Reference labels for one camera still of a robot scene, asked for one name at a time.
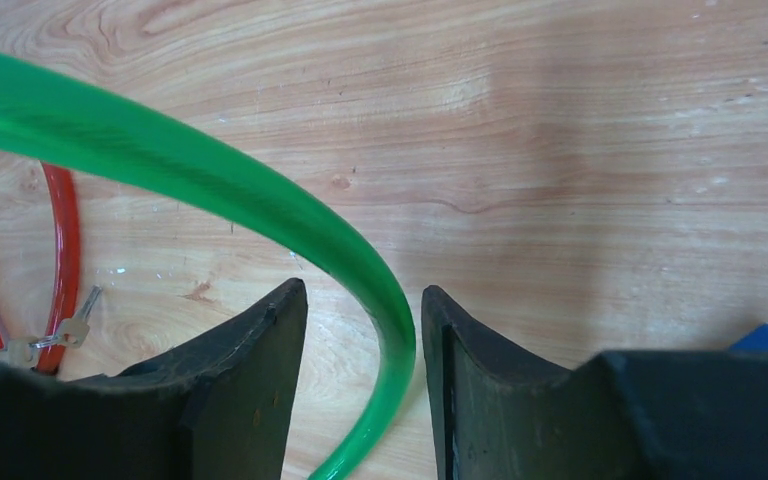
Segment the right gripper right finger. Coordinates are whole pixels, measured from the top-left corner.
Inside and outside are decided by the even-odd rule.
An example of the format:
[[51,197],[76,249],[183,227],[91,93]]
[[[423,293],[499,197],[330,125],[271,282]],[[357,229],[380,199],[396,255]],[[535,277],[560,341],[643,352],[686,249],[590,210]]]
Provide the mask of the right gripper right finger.
[[436,285],[421,325],[442,479],[768,479],[768,352],[608,350],[566,369]]

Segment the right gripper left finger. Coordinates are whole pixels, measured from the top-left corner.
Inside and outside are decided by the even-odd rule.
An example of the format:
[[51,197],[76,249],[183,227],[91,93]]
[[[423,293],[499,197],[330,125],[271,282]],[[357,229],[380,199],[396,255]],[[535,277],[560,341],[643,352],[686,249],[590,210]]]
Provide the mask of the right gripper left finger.
[[277,479],[308,314],[286,280],[115,376],[0,364],[0,479]]

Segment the silver keys of red lock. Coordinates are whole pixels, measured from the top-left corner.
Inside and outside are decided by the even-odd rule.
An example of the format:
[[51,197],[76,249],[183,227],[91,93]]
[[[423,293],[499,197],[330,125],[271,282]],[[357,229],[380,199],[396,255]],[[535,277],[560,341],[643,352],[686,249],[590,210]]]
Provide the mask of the silver keys of red lock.
[[88,318],[102,291],[100,286],[94,285],[83,305],[71,318],[62,320],[52,335],[9,340],[7,346],[0,349],[0,362],[30,369],[37,366],[46,347],[79,348],[90,331]]

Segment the red cable lock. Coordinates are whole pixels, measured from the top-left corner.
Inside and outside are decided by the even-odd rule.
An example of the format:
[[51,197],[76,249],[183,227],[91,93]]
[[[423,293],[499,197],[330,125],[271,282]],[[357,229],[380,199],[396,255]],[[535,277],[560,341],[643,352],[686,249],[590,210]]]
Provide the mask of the red cable lock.
[[[43,164],[51,199],[56,244],[56,273],[46,333],[52,335],[77,311],[81,277],[81,235],[77,194],[71,173]],[[5,342],[0,332],[0,347]]]

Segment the green cable lock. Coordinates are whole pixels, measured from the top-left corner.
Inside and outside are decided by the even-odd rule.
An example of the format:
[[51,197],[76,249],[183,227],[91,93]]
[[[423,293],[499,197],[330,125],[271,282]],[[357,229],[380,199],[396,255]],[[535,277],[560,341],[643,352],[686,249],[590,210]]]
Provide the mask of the green cable lock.
[[172,117],[0,53],[0,150],[150,190],[255,231],[345,287],[378,334],[377,380],[362,414],[313,472],[345,479],[395,420],[416,356],[406,296],[381,255],[299,185]]

